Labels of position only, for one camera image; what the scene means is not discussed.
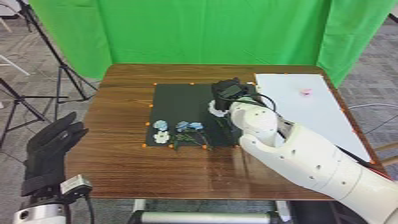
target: robotic arm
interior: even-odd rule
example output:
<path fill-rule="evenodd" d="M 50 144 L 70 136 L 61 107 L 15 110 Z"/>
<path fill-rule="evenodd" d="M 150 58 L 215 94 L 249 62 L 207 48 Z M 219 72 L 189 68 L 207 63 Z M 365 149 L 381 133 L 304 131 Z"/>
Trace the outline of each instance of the robotic arm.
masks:
<path fill-rule="evenodd" d="M 249 95 L 239 79 L 214 84 L 215 109 L 230 110 L 244 131 L 244 150 L 304 188 L 331 196 L 370 224 L 398 223 L 398 185 L 368 169 L 331 141 L 283 119 Z M 278 133 L 285 144 L 276 147 Z"/>
<path fill-rule="evenodd" d="M 72 113 L 41 130 L 29 141 L 22 196 L 29 200 L 15 214 L 15 224 L 70 223 L 70 204 L 88 197 L 91 183 L 79 175 L 66 181 L 64 156 L 88 134 Z"/>

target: light stand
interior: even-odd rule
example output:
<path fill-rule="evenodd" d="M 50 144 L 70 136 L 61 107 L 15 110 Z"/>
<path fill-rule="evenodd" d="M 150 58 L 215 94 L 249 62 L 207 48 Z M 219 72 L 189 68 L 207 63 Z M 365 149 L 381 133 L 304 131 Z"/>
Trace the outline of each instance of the light stand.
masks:
<path fill-rule="evenodd" d="M 95 90 L 98 90 L 98 89 L 96 89 L 95 85 L 89 83 L 89 81 L 84 79 L 84 77 L 79 75 L 79 73 L 77 73 L 75 70 L 72 69 L 70 65 L 64 63 L 63 58 L 61 58 L 59 53 L 57 53 L 57 50 L 56 50 L 56 48 L 54 48 L 52 42 L 50 42 L 50 40 L 48 40 L 47 34 L 45 34 L 45 32 L 43 32 L 40 23 L 38 23 L 38 21 L 36 21 L 32 12 L 31 12 L 31 10 L 29 10 L 29 5 L 25 4 L 24 0 L 16 0 L 16 1 L 18 1 L 18 3 L 20 3 L 20 6 L 22 6 L 22 12 L 24 12 L 24 14 L 25 14 L 27 20 L 29 20 L 29 22 L 31 22 L 32 25 L 34 25 L 34 28 L 36 28 L 36 30 L 38 30 L 38 32 L 40 32 L 40 35 L 41 35 L 41 39 L 43 39 L 43 41 L 45 41 L 45 43 L 47 43 L 48 49 L 50 49 L 50 51 L 52 51 L 54 57 L 56 57 L 57 62 L 59 62 L 57 97 L 56 97 L 56 120 L 57 120 L 57 115 L 59 115 L 59 104 L 63 104 L 63 103 L 66 103 L 66 102 L 72 102 L 72 101 L 79 101 L 79 102 L 82 102 L 82 101 L 89 100 L 91 97 L 93 97 L 93 96 L 88 97 L 86 92 L 84 92 L 84 88 L 79 86 L 79 83 L 77 83 L 75 78 L 88 84 L 88 86 L 89 86 Z M 82 99 L 79 99 L 79 100 L 70 100 L 70 101 L 61 101 L 61 100 L 59 100 L 59 98 L 63 98 L 63 97 L 61 97 L 61 78 L 63 78 L 63 73 L 66 73 L 66 76 L 68 76 L 68 78 L 70 78 L 70 80 L 72 80 L 72 83 L 73 83 L 73 86 L 75 86 L 75 88 L 77 88 L 79 94 L 80 94 L 80 96 L 82 96 Z"/>
<path fill-rule="evenodd" d="M 8 90 L 6 94 L 15 98 L 15 103 L 13 103 L 13 107 L 11 107 L 11 113 L 9 113 L 9 119 L 8 119 L 8 122 L 6 122 L 4 133 L 2 133 L 2 138 L 0 138 L 0 149 L 2 149 L 6 136 L 8 136 L 8 133 L 11 131 L 15 131 L 18 128 L 25 127 L 27 125 L 31 125 L 38 121 L 48 121 L 52 123 L 52 121 L 45 117 L 48 107 L 45 109 L 45 112 L 41 113 L 25 99 L 56 99 L 56 98 L 68 98 L 68 97 L 64 97 L 64 96 L 24 96 L 24 95 L 20 95 L 2 78 L 0 78 L 0 86 L 4 86 L 4 88 Z M 11 128 L 11 123 L 13 123 L 13 118 L 15 118 L 18 105 L 24 105 L 27 107 L 31 113 L 36 116 L 36 119 Z"/>

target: green screen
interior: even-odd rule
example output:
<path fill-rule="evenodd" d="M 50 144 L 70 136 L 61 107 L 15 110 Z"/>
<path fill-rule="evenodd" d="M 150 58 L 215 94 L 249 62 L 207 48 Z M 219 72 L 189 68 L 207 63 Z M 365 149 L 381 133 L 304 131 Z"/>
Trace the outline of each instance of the green screen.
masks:
<path fill-rule="evenodd" d="M 114 63 L 319 65 L 340 85 L 395 0 L 31 0 L 79 73 Z"/>

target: blue object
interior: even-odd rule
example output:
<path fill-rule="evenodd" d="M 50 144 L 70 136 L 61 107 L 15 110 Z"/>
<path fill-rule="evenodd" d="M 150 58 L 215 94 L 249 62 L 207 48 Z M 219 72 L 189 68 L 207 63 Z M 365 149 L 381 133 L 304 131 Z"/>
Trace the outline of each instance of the blue object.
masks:
<path fill-rule="evenodd" d="M 194 128 L 196 130 L 203 129 L 203 123 L 201 122 L 192 122 L 191 123 L 191 128 Z"/>
<path fill-rule="evenodd" d="M 187 121 L 182 121 L 176 125 L 178 132 L 184 132 L 189 126 L 191 126 L 191 123 Z"/>
<path fill-rule="evenodd" d="M 166 131 L 168 130 L 168 122 L 164 120 L 159 120 L 155 123 L 153 123 L 153 127 L 160 130 L 160 131 Z"/>

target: white sheet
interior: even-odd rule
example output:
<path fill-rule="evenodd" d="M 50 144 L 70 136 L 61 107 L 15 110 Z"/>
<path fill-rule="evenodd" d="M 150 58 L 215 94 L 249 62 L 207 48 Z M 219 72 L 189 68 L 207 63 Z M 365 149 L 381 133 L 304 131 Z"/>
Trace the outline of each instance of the white sheet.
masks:
<path fill-rule="evenodd" d="M 367 161 L 370 155 L 329 91 L 322 75 L 256 74 L 258 91 L 276 101 L 278 113 L 299 122 Z M 311 89 L 311 96 L 303 90 Z"/>

